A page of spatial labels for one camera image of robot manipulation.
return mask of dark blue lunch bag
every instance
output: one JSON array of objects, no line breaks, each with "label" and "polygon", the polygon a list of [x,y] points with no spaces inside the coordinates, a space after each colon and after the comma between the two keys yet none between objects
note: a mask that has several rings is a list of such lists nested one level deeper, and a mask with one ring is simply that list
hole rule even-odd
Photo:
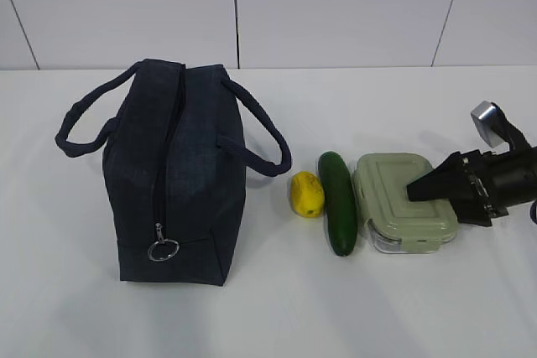
[{"label": "dark blue lunch bag", "polygon": [[[91,104],[133,75],[96,140],[67,141]],[[237,98],[278,142],[280,164],[245,148]],[[138,62],[74,104],[55,141],[69,157],[107,143],[102,169],[125,281],[222,285],[241,224],[246,167],[271,177],[291,168],[282,135],[222,65]]]}]

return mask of plastic lid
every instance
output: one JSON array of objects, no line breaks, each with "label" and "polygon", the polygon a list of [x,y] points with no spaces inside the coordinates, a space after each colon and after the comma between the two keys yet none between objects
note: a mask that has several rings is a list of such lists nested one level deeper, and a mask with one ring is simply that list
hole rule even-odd
[{"label": "plastic lid", "polygon": [[449,200],[409,201],[406,185],[431,170],[417,154],[375,153],[358,161],[354,184],[363,218],[380,235],[400,240],[402,251],[431,252],[457,233]]}]

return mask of green cucumber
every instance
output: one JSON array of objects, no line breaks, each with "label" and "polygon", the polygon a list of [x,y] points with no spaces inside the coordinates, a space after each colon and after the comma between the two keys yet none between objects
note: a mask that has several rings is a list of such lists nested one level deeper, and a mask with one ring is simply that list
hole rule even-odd
[{"label": "green cucumber", "polygon": [[321,155],[318,168],[325,191],[330,244],[338,256],[350,255],[358,233],[357,207],[351,175],[341,156],[333,151]]}]

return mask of white table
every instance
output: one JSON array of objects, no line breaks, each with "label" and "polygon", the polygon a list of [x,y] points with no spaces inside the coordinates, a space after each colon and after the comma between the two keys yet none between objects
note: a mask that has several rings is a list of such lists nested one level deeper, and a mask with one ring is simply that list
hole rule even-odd
[{"label": "white table", "polygon": [[[537,67],[235,70],[286,136],[292,172],[248,171],[224,288],[118,280],[101,155],[69,159],[53,137],[74,101],[113,70],[0,73],[1,357],[537,356],[537,226],[528,206],[493,228],[463,226],[430,255],[370,243],[336,257],[323,219],[289,208],[292,173],[338,151],[413,152],[434,165],[487,149],[470,118],[483,99],[537,144]],[[92,140],[127,87],[73,133]],[[278,148],[244,115],[251,148]]]}]

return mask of yellow lemon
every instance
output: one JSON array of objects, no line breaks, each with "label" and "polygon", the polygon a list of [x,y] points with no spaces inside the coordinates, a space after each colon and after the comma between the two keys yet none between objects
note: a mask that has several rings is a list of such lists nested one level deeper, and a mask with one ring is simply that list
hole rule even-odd
[{"label": "yellow lemon", "polygon": [[298,215],[318,217],[325,206],[325,192],[321,182],[311,172],[297,173],[291,181],[291,204]]}]

